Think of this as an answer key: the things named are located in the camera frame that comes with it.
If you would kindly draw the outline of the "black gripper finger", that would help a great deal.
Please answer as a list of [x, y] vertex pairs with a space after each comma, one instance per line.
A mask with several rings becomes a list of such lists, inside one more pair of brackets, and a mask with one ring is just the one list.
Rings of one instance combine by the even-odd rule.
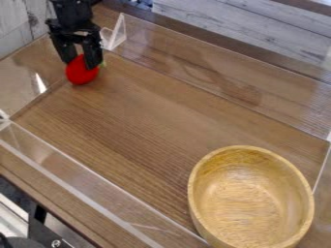
[[88, 35], [83, 41], [84, 62], [88, 70], [95, 69], [104, 61], [101, 39]]
[[68, 64], [77, 56], [76, 48], [72, 42], [67, 41], [60, 36], [52, 37], [52, 42], [59, 53], [61, 61]]

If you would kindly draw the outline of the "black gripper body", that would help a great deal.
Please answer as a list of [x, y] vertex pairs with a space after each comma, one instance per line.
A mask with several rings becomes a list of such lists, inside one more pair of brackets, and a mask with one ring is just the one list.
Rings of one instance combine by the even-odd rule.
[[56, 16], [45, 20], [55, 43], [83, 44], [100, 41], [100, 26], [93, 23], [95, 0], [49, 0]]

